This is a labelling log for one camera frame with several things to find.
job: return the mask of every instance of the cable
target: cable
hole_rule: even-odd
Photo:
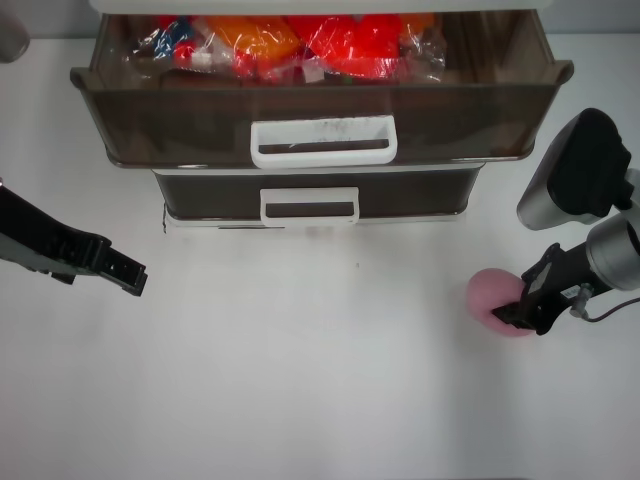
[[[618,311],[622,310],[622,309],[623,309],[623,308],[625,308],[625,307],[628,307],[629,305],[633,305],[633,304],[635,304],[635,303],[640,303],[640,298],[636,298],[635,300],[629,300],[628,302],[621,303],[621,304],[620,304],[620,305],[618,305],[617,307],[612,308],[611,310],[609,310],[609,311],[608,311],[607,313],[605,313],[604,315],[601,315],[601,316],[599,316],[599,317],[597,317],[597,318],[589,318],[589,319],[586,319],[586,320],[587,320],[587,322],[589,322],[589,323],[598,323],[598,322],[601,322],[602,320],[604,320],[604,319],[606,319],[606,318],[609,318],[609,317],[610,317],[611,315],[613,315],[614,313],[616,313],[616,312],[618,312]]]

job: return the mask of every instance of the blue object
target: blue object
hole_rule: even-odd
[[[176,45],[193,38],[195,32],[187,17],[180,17],[171,23],[166,30],[159,33],[153,41],[154,58],[171,57]]]

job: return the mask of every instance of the white drawer handle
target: white drawer handle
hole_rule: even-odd
[[[258,168],[383,165],[397,152],[392,115],[251,124],[251,159]]]
[[[353,204],[353,214],[333,217],[269,217],[269,205]],[[266,227],[338,227],[355,225],[360,219],[358,189],[346,188],[283,188],[260,190],[260,219]]]

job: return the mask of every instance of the plastic bag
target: plastic bag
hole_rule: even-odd
[[[332,73],[437,80],[444,70],[446,46],[433,14],[291,16],[288,21]]]
[[[268,83],[312,83],[325,73],[383,80],[440,78],[445,44],[433,14],[158,16],[136,57]]]

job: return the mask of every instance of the plastic drawer unit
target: plastic drawer unit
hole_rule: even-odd
[[[71,72],[119,167],[152,170],[172,219],[217,226],[412,221],[466,208],[480,168],[528,156],[561,85],[544,0],[94,0],[89,68]],[[438,81],[260,84],[131,58],[152,15],[428,11]]]

